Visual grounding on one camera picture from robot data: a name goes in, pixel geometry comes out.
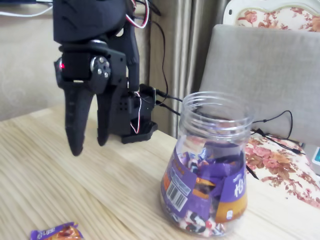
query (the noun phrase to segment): floral cushion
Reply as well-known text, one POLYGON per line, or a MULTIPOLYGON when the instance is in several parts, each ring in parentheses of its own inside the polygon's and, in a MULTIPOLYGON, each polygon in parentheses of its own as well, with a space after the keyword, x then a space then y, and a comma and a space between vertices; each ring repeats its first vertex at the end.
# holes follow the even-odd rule
MULTIPOLYGON (((291 141, 274 140, 302 151, 291 141)), ((251 136, 245 151, 247 165, 262 182, 320 209, 319 181, 306 155, 297 155, 258 134, 251 136)))
POLYGON ((245 9, 239 14, 237 26, 320 32, 320 16, 300 7, 280 8, 273 12, 245 9))

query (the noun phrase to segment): table surface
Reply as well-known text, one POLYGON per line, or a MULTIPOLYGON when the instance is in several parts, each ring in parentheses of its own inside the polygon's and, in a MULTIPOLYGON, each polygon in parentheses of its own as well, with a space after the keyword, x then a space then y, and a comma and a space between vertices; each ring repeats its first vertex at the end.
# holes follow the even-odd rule
MULTIPOLYGON (((176 140, 97 143, 91 107, 84 150, 74 157, 58 106, 0 123, 0 239, 76 221, 86 240, 196 239, 170 225, 160 207, 160 181, 176 140)), ((319 239, 320 210, 252 176, 243 222, 226 240, 319 239)))

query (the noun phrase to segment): plastic jar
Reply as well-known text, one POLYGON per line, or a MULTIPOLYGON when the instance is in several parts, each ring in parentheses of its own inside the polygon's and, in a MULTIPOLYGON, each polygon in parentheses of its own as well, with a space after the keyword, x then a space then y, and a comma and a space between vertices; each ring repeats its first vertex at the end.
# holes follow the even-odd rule
POLYGON ((197 92, 184 98, 160 194, 177 227, 206 238, 234 229, 247 207, 244 151, 253 118, 247 103, 229 94, 197 92))

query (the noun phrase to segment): black robotic claw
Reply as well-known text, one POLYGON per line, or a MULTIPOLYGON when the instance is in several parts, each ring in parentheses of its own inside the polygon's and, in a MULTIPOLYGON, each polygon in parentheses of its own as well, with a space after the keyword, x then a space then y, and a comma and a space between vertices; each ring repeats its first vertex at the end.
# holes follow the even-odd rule
POLYGON ((139 52, 126 14, 133 17, 130 0, 53 1, 54 40, 62 52, 54 67, 57 84, 64 90, 65 130, 75 156, 83 149, 94 95, 101 146, 109 134, 121 136, 123 143, 148 140, 158 127, 151 121, 155 96, 143 87, 140 98, 144 101, 132 93, 139 90, 139 52), (116 36, 121 29, 122 36, 116 36), (140 128, 135 133, 131 123, 137 122, 140 128))

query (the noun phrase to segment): barcode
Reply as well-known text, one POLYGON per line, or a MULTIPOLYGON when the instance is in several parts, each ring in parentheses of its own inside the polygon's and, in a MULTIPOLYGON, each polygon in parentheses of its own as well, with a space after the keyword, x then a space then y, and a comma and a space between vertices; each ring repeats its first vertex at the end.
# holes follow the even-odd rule
POLYGON ((171 181, 168 190, 166 191, 166 196, 171 201, 172 205, 180 212, 184 207, 186 201, 188 200, 182 192, 176 187, 173 181, 171 181))

